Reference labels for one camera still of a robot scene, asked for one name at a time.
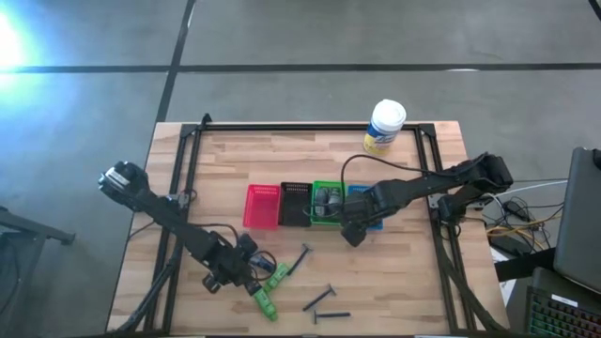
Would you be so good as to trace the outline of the backlit black keyboard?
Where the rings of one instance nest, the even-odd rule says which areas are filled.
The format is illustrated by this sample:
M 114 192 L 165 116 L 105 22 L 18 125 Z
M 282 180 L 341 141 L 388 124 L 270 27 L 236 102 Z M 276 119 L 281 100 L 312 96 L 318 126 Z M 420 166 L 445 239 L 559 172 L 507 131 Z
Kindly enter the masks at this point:
M 529 286 L 525 331 L 538 336 L 601 338 L 601 304 L 587 304 Z

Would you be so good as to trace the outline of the blue plastic basket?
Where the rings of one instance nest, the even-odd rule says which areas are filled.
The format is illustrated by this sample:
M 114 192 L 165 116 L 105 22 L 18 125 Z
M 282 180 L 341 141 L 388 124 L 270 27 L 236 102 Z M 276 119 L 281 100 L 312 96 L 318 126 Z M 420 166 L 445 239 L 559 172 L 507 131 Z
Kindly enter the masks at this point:
M 355 192 L 364 192 L 368 189 L 366 185 L 349 185 L 347 187 L 347 195 L 351 195 Z M 369 231 L 381 231 L 384 228 L 383 221 L 379 221 L 378 223 L 374 223 L 373 225 L 368 227 Z

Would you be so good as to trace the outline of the black screw middle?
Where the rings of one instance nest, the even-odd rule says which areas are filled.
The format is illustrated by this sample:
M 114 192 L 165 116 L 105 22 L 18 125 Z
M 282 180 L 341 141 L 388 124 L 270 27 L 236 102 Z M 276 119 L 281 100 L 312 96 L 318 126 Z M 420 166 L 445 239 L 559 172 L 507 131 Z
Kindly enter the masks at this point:
M 306 305 L 304 305 L 302 307 L 302 310 L 304 312 L 306 312 L 309 309 L 313 308 L 315 305 L 317 305 L 319 302 L 321 302 L 326 297 L 336 296 L 336 295 L 337 295 L 337 293 L 336 293 L 335 289 L 333 288 L 333 286 L 331 284 L 328 284 L 326 290 L 324 292 L 322 292 L 321 294 L 319 294 L 317 297 L 315 297 L 313 300 L 309 301 Z

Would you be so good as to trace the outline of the black plastic basket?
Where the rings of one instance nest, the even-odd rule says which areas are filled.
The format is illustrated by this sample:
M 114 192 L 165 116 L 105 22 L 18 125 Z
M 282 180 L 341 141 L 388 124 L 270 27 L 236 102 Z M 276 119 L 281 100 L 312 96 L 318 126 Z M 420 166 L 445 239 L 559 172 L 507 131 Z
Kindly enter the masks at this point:
M 304 182 L 282 182 L 278 224 L 281 226 L 309 227 L 307 215 L 311 204 L 313 185 Z

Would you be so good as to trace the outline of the grey laptop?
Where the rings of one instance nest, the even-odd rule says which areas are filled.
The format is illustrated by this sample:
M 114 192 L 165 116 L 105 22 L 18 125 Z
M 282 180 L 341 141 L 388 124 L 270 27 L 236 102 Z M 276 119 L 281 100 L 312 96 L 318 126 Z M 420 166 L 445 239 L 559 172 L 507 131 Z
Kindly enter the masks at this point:
M 554 268 L 601 294 L 601 149 L 572 152 Z

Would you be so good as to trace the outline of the black power adapter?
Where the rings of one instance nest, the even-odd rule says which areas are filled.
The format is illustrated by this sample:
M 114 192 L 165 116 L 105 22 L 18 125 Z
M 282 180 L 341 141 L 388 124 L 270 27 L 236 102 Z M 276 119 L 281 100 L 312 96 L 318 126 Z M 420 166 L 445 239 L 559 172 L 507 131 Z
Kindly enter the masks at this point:
M 529 222 L 532 218 L 528 210 L 514 201 L 506 201 L 501 204 L 504 211 L 520 219 L 522 222 Z

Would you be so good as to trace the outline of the green plastic basket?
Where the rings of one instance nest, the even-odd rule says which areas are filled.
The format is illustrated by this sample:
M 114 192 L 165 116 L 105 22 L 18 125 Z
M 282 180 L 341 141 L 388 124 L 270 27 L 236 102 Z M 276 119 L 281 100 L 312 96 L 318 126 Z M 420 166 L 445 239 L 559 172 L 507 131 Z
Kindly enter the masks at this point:
M 316 190 L 318 188 L 339 188 L 341 190 L 341 194 L 342 194 L 342 200 L 343 200 L 343 196 L 346 194 L 344 191 L 344 185 L 341 182 L 338 181 L 323 181 L 323 180 L 316 180 L 313 183 L 313 192 L 312 192 L 312 199 L 311 199 L 311 204 L 310 204 L 310 219 L 311 222 L 314 224 L 321 224 L 321 225 L 339 225 L 341 222 L 341 207 L 340 210 L 337 213 L 334 214 L 330 214 L 328 211 L 326 213 L 325 217 L 317 217 L 315 215 L 315 211 L 314 211 L 314 198 L 316 195 Z

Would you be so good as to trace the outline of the red plastic basket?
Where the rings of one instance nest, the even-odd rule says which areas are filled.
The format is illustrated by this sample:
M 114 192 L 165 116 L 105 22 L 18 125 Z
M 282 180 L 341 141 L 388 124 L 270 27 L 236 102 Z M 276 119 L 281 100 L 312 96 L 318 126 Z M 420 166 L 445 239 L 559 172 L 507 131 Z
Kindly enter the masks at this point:
M 243 226 L 276 230 L 279 221 L 281 189 L 278 185 L 250 184 L 243 213 Z

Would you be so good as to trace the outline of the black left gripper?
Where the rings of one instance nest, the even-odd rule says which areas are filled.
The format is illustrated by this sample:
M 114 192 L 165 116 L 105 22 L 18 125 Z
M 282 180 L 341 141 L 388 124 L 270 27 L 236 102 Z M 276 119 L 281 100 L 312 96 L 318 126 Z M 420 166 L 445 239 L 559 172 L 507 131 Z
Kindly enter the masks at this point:
M 236 245 L 218 235 L 216 246 L 203 260 L 209 270 L 209 274 L 202 280 L 205 289 L 211 294 L 216 294 L 223 285 L 241 286 L 244 284 L 249 295 L 261 291 L 262 285 L 256 280 L 256 274 L 251 264 L 265 272 L 274 272 L 276 264 L 262 255 L 252 257 L 257 249 L 257 244 L 249 234 L 242 234 Z

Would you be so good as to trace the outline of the black aluminium rig frame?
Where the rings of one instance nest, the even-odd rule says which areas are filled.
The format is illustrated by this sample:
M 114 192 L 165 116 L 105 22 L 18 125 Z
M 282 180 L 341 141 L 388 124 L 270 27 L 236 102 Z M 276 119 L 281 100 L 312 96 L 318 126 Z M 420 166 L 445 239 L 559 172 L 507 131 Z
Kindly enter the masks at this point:
M 402 131 L 385 163 L 362 156 L 361 122 L 311 125 L 271 122 L 160 123 L 146 171 L 157 194 L 190 192 L 193 223 L 227 223 L 238 232 L 250 184 L 334 181 L 368 185 L 379 178 L 411 179 L 420 167 L 440 169 L 465 160 L 456 122 L 418 124 Z M 202 284 L 206 270 L 187 252 L 173 257 L 175 240 L 147 215 L 134 217 L 108 326 L 121 326 L 136 309 L 164 263 L 173 280 L 150 307 L 136 338 L 188 335 L 398 335 L 443 334 L 449 329 L 448 285 L 439 277 L 428 204 L 418 200 L 350 247 L 332 226 L 253 230 L 261 249 L 292 266 L 302 244 L 313 250 L 272 292 L 278 319 L 264 317 L 243 287 L 216 294 Z M 328 296 L 302 307 L 331 284 Z M 313 312 L 350 312 L 320 319 Z

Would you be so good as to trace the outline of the Lysol wipes canister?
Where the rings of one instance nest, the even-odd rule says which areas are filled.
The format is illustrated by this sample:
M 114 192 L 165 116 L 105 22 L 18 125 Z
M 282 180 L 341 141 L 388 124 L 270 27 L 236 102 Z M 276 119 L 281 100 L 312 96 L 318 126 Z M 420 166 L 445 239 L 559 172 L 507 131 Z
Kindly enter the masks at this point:
M 387 154 L 406 119 L 407 111 L 400 102 L 388 99 L 378 102 L 363 138 L 364 149 L 374 156 Z

